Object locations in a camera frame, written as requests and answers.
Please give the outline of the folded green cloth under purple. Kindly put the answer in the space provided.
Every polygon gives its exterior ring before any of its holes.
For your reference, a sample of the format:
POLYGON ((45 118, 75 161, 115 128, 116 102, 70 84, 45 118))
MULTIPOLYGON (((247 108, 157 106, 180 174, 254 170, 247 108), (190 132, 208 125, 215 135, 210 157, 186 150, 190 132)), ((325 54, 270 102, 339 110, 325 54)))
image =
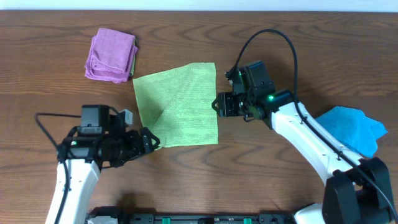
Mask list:
POLYGON ((132 77, 134 75, 137 50, 138 50, 138 48, 136 47, 136 41, 134 40, 132 43, 132 59, 131 59, 131 69, 130 69, 130 73, 129 73, 130 77, 132 77))

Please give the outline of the crumpled blue cloth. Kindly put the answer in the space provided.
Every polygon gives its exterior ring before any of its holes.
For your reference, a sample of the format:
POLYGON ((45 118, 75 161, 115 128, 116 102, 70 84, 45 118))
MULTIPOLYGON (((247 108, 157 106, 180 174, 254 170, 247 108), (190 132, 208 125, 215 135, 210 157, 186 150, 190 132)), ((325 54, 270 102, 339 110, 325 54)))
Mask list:
POLYGON ((380 121, 355 108, 336 106, 315 120, 339 142, 368 158, 377 152, 377 140, 388 133, 380 121))

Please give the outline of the light green microfiber cloth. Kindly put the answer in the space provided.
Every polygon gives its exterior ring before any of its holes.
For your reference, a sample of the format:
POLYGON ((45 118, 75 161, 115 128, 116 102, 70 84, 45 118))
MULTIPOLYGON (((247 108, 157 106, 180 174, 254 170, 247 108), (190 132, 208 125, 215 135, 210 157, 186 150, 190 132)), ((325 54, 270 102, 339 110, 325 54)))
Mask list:
POLYGON ((133 79, 142 125, 160 147, 218 144, 214 63, 190 63, 133 79))

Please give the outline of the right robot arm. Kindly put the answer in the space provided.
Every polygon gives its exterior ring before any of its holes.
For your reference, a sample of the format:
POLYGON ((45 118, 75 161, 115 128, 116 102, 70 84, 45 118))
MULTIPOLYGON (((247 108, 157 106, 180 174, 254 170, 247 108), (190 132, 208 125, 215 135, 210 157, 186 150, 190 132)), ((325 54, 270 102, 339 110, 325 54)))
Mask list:
POLYGON ((335 139, 289 90, 277 91, 262 61, 226 72, 233 89, 212 103, 220 117, 263 121, 286 138, 325 184, 322 203, 301 208, 294 223, 390 223, 397 221, 389 171, 335 139))

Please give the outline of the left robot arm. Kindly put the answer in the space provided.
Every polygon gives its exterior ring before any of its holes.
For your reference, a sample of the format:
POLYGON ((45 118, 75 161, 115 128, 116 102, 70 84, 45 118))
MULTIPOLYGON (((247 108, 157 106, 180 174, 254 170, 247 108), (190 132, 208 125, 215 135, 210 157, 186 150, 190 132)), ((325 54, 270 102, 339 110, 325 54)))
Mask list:
POLYGON ((57 153, 57 182, 47 223, 84 223, 101 171, 154 152, 160 139, 148 128, 126 128, 132 113, 107 105, 84 105, 80 125, 71 128, 57 153))

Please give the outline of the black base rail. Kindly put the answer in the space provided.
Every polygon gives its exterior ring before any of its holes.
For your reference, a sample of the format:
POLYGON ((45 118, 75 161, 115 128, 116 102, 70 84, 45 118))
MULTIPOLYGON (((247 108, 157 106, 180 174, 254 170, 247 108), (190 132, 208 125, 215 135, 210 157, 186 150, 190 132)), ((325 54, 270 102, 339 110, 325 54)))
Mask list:
POLYGON ((85 223, 114 224, 294 224, 286 212, 260 214, 173 214, 133 213, 118 207, 96 207, 86 214, 85 223))

